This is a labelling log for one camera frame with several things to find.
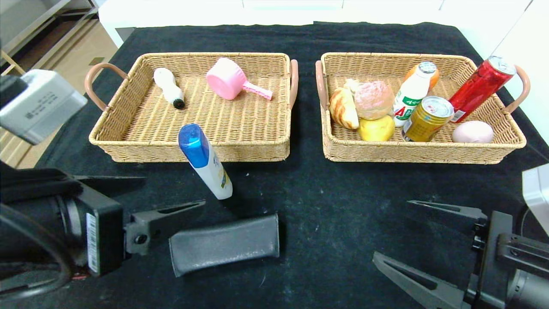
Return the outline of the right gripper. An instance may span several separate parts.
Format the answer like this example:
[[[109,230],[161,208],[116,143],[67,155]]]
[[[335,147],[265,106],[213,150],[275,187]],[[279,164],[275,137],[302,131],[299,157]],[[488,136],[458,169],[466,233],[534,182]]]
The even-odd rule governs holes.
[[[407,201],[406,215],[459,231],[482,230],[488,216],[481,209],[438,202]],[[473,304],[456,285],[373,253],[374,265],[426,309],[546,309],[549,306],[549,247],[513,233],[513,217],[494,211],[489,222]]]

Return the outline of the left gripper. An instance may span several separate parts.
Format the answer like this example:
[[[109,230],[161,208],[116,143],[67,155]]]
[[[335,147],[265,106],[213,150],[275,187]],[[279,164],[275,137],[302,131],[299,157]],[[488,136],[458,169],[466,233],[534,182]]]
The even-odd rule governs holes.
[[[133,213],[123,228],[122,206],[109,193],[146,177],[72,178],[1,181],[2,278],[64,269],[104,275],[121,265],[125,252],[148,255],[190,227],[206,205],[198,200]]]

